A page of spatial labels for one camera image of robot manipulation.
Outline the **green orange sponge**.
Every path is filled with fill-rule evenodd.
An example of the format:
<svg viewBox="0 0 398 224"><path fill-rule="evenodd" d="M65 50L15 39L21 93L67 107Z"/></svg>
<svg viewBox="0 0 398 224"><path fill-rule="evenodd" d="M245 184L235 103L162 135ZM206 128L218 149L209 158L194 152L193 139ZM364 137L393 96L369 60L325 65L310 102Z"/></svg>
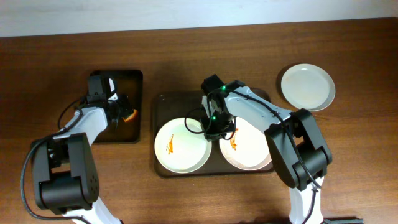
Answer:
<svg viewBox="0 0 398 224"><path fill-rule="evenodd" d="M138 113L139 113L138 110L133 109L131 114L126 115L126 116L123 117L123 121L125 123L133 121L137 117Z"/></svg>

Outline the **cream plate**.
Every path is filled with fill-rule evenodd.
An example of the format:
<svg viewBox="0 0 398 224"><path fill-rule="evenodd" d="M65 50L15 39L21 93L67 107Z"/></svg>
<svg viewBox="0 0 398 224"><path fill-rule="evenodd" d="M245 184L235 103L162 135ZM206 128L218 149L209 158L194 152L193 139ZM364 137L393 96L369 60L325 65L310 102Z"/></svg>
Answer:
<svg viewBox="0 0 398 224"><path fill-rule="evenodd" d="M167 170L187 174L198 170L208 160L212 143L201 132L201 124L192 118L175 118L156 134L154 151Z"/></svg>
<svg viewBox="0 0 398 224"><path fill-rule="evenodd" d="M236 118L236 131L230 140L219 140L224 158L241 170L259 170L272 161L264 133L244 119Z"/></svg>
<svg viewBox="0 0 398 224"><path fill-rule="evenodd" d="M331 76L324 69L307 63L288 68L282 75L280 88L292 106L309 111L324 110L336 95Z"/></svg>

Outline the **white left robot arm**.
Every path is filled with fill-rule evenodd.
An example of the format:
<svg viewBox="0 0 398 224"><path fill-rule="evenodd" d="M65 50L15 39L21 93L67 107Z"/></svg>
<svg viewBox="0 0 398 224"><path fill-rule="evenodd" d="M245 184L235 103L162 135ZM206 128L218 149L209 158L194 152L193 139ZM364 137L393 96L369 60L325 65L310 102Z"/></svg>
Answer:
<svg viewBox="0 0 398 224"><path fill-rule="evenodd" d="M137 114L127 95L95 101L89 96L59 132L32 144L35 203L54 213L53 220L75 223L121 223L101 200L91 145L111 122Z"/></svg>

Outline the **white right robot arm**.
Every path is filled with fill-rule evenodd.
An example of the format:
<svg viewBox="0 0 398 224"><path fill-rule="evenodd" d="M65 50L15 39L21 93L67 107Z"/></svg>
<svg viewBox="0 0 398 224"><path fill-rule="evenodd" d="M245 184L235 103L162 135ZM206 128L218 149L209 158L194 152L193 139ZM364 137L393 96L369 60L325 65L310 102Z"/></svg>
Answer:
<svg viewBox="0 0 398 224"><path fill-rule="evenodd" d="M254 126L265 135L273 168L289 188L290 222L324 223L320 193L332 155L311 112L279 108L239 80L225 84L212 76L201 89L205 139L216 141L235 134L236 118Z"/></svg>

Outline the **cream plate back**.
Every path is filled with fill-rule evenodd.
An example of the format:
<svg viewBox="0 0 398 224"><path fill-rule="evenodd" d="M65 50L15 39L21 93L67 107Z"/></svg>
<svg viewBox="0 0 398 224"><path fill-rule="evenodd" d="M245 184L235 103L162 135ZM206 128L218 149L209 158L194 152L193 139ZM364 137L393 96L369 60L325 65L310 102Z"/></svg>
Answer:
<svg viewBox="0 0 398 224"><path fill-rule="evenodd" d="M282 75L280 88L292 106L309 111L324 110L336 95L331 76L324 69L307 63L288 68Z"/></svg>

